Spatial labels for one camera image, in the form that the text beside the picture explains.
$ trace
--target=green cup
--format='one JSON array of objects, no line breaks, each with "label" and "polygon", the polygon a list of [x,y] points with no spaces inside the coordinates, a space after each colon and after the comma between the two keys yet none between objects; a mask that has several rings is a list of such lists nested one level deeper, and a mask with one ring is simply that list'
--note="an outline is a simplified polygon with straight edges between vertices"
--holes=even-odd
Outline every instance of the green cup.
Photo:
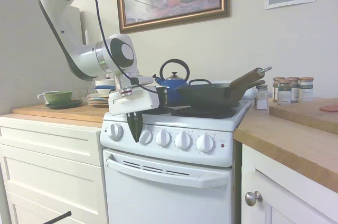
[{"label": "green cup", "polygon": [[47,92],[44,96],[49,104],[61,105],[71,101],[72,93],[72,91]]}]

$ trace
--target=oven door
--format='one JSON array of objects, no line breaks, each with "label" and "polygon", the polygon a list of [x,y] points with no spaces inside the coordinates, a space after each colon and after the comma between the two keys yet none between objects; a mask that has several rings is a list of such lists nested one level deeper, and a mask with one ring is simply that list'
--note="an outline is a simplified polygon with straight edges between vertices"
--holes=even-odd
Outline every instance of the oven door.
[{"label": "oven door", "polygon": [[104,150],[110,224],[231,224],[232,169]]}]

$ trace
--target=black wok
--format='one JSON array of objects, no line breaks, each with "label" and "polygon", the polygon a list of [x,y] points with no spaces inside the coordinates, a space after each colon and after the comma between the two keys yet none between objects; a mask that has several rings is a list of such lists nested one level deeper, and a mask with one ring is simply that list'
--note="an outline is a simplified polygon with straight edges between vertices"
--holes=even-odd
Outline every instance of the black wok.
[{"label": "black wok", "polygon": [[[180,86],[177,91],[188,105],[199,110],[215,110],[237,107],[245,92],[265,81],[259,80],[271,68],[256,68],[231,83],[212,84],[208,80],[191,80],[188,86]],[[195,81],[205,81],[208,84],[191,85]]]}]

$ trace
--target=blue kettle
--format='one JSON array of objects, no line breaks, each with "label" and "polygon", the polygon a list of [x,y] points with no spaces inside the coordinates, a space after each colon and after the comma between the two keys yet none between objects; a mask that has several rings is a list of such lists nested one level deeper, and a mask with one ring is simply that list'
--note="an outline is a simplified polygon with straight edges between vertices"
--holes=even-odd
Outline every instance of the blue kettle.
[{"label": "blue kettle", "polygon": [[[163,69],[164,67],[169,63],[177,63],[184,67],[186,70],[186,76],[185,79],[177,76],[177,72],[172,72],[173,75],[171,75],[169,78],[164,79],[163,77]],[[185,106],[186,101],[181,96],[181,94],[176,90],[179,86],[187,86],[188,83],[186,82],[190,76],[190,70],[188,65],[180,60],[180,59],[170,59],[166,61],[159,70],[159,77],[156,76],[156,74],[153,75],[153,78],[155,79],[156,83],[160,84],[161,86],[168,86],[168,101],[167,106]]]}]

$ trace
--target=white mug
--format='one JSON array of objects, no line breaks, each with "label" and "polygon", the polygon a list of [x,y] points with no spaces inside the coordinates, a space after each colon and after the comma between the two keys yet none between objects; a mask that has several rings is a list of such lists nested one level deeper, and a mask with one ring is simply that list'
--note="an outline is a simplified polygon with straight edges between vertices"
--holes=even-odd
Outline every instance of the white mug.
[{"label": "white mug", "polygon": [[39,100],[44,101],[44,104],[49,104],[49,102],[46,100],[46,97],[44,96],[45,93],[53,93],[53,92],[60,92],[59,90],[56,91],[47,91],[47,92],[43,92],[42,94],[37,95],[37,98]]}]

